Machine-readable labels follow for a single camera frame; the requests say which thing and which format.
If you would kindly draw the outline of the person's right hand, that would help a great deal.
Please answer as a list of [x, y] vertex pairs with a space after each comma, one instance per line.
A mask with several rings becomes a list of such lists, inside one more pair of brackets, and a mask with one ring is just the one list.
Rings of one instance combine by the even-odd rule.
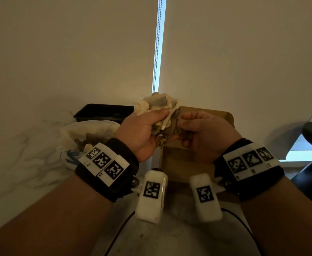
[[194, 151], [196, 160], [212, 163], [231, 145], [242, 139], [242, 135], [225, 119], [213, 116], [212, 120], [183, 120], [177, 125], [188, 131], [187, 138], [179, 137], [184, 148]]

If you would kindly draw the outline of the person's left hand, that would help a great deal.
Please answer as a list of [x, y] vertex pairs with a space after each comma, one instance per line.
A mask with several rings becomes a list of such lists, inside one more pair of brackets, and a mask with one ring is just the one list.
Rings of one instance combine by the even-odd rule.
[[143, 115], [128, 116], [114, 137], [122, 141], [136, 156], [139, 163], [148, 160], [157, 148], [159, 136], [151, 134], [152, 125], [143, 124]]

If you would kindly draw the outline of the beige paper wad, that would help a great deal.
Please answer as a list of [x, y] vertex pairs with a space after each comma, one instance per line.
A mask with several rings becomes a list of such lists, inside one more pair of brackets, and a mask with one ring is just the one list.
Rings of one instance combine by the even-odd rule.
[[145, 97], [134, 106], [134, 114], [137, 116], [150, 111], [167, 109], [168, 115], [163, 120], [152, 125], [151, 134], [159, 136], [157, 147], [162, 148], [169, 138], [179, 135], [177, 120], [180, 116], [180, 102], [167, 94], [154, 92], [151, 96]]

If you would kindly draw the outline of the person's left forearm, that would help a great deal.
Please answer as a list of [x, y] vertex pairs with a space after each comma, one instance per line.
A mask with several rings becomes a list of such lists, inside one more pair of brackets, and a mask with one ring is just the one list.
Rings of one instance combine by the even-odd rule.
[[112, 208], [73, 175], [0, 228], [0, 256], [89, 256]]

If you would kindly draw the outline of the person's right forearm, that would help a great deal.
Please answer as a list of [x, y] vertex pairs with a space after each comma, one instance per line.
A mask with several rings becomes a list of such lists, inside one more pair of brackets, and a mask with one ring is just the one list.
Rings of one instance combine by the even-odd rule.
[[312, 201], [286, 176], [241, 207], [265, 256], [312, 256]]

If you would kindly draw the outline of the brown cardboard box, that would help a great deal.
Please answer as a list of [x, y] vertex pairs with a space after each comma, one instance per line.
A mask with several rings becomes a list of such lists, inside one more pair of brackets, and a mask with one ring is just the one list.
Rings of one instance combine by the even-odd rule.
[[[192, 107], [180, 107], [180, 118], [181, 114], [189, 111], [206, 111], [213, 116], [219, 116], [230, 123], [234, 128], [234, 117], [230, 112], [226, 111], [215, 111], [215, 110], [203, 110]], [[173, 146], [174, 142], [169, 142], [163, 147], [162, 154], [162, 171], [168, 175], [170, 181], [188, 183], [189, 177], [207, 173], [211, 179], [214, 179], [215, 166], [212, 163], [202, 163], [196, 160], [195, 152], [191, 149], [184, 148], [181, 144], [179, 146]]]

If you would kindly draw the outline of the black plastic tray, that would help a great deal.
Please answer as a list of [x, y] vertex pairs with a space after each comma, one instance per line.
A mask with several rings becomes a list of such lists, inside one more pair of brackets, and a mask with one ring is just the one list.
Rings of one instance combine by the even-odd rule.
[[90, 103], [81, 108], [73, 118], [77, 122], [108, 120], [121, 124], [133, 111], [133, 106]]

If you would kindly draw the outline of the brown scraps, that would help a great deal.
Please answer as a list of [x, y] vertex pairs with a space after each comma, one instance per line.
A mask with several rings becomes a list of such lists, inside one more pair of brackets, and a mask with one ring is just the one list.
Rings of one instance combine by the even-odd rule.
[[85, 139], [81, 141], [79, 138], [74, 139], [75, 144], [80, 152], [88, 152], [98, 143], [106, 144], [107, 138], [98, 137], [94, 134], [86, 133]]

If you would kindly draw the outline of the black wristband with marker tags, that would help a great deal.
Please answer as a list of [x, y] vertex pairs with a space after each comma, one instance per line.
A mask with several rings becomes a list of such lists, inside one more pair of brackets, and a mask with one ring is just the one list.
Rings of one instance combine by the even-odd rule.
[[214, 161], [215, 177], [240, 201], [247, 201], [273, 187], [284, 177], [279, 160], [260, 143], [241, 138]]
[[139, 169], [133, 152], [117, 138], [98, 143], [79, 159], [75, 174], [111, 202], [132, 193], [132, 180]]

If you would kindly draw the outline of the beige roller blind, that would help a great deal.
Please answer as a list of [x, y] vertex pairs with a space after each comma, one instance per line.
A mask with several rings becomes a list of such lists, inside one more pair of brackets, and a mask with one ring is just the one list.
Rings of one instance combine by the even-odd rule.
[[285, 159], [312, 118], [312, 0], [166, 0], [159, 92]]

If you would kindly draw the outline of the white plastic bag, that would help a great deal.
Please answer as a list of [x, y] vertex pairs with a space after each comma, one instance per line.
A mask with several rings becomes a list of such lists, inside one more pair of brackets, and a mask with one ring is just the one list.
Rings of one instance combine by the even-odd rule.
[[85, 155], [80, 152], [74, 139], [79, 138], [81, 141], [85, 139], [86, 133], [94, 134], [98, 137], [110, 139], [114, 136], [120, 124], [113, 121], [97, 121], [88, 120], [74, 122], [60, 129], [60, 138], [57, 150], [60, 153], [60, 160], [72, 171], [75, 171], [79, 165], [79, 158]]

